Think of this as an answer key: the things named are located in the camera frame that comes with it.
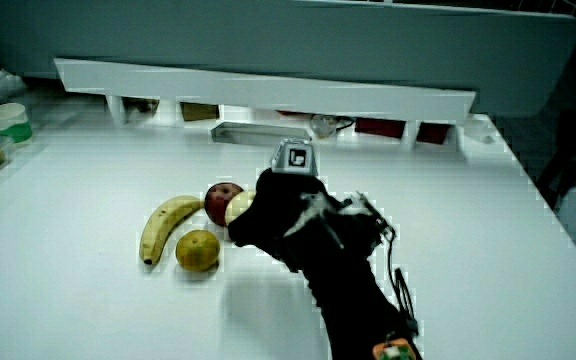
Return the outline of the person's right hand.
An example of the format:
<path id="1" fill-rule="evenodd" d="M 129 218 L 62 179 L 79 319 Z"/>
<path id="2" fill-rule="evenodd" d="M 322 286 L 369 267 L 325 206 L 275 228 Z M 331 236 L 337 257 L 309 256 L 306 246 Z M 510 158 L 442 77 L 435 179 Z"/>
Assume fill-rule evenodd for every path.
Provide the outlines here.
<path id="1" fill-rule="evenodd" d="M 254 245 L 296 272 L 319 257 L 367 259 L 396 237 L 394 227 L 362 193 L 343 200 L 317 178 L 315 151 L 306 140 L 281 140 L 254 198 L 228 225 L 238 246 Z"/>

